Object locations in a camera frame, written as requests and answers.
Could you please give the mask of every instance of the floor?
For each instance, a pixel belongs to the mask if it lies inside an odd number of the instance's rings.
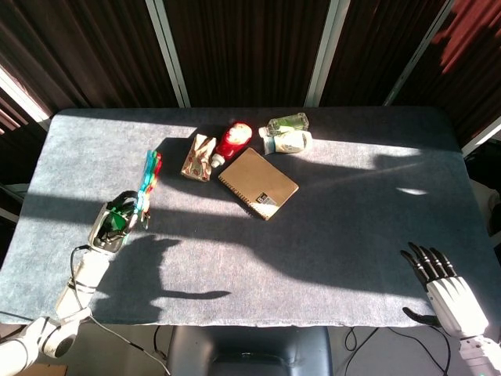
[[[111,325],[113,330],[132,341],[153,351],[153,332],[155,326]],[[444,367],[447,348],[441,335],[429,327],[395,328],[396,331],[417,337]],[[355,333],[359,344],[372,331],[371,327],[357,327]],[[330,346],[333,356],[333,371],[336,376],[343,375],[348,357],[344,348],[346,327],[330,327]],[[492,331],[493,336],[499,331]],[[171,327],[162,327],[158,334],[158,344],[167,352]],[[449,375],[467,376],[470,371],[460,358],[459,343],[449,339],[452,350]],[[162,376],[160,366],[140,351],[133,349],[110,334],[101,331],[93,324],[81,328],[72,350],[59,360],[40,358],[41,363],[66,364],[67,376],[104,376],[121,374],[124,376]],[[350,364],[349,375],[385,376],[422,376],[442,375],[427,354],[412,339],[399,337],[387,328],[381,328],[357,353]]]

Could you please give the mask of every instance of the ketchup bottle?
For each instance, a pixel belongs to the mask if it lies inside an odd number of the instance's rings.
[[[235,156],[251,139],[252,129],[247,124],[235,123],[228,129],[216,146],[216,152],[212,156],[211,166],[221,166],[228,159]]]

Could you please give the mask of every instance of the notebook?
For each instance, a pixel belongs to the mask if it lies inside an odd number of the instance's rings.
[[[219,180],[266,220],[299,189],[295,182],[251,148],[223,171]]]

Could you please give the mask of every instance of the dark brown curtain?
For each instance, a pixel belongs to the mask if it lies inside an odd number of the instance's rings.
[[[465,145],[501,115],[501,2],[457,0],[395,104],[441,107]]]
[[[193,107],[304,104],[329,0],[164,4]]]
[[[177,106],[143,0],[5,0],[0,65],[48,114]]]
[[[380,106],[445,0],[351,0],[322,106]]]
[[[0,183],[28,183],[45,130],[0,89]]]

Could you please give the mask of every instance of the gray felt cloth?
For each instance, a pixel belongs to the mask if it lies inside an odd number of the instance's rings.
[[[179,175],[195,134],[257,130],[304,111],[313,149],[266,157],[299,185],[268,222],[217,179]],[[252,143],[262,152],[257,133]],[[115,324],[411,326],[430,313],[399,255],[444,251],[501,324],[501,269],[446,116],[432,108],[65,110],[52,121],[0,272],[0,320],[53,315],[102,204],[137,190],[164,155],[151,226],[136,231],[92,300]]]

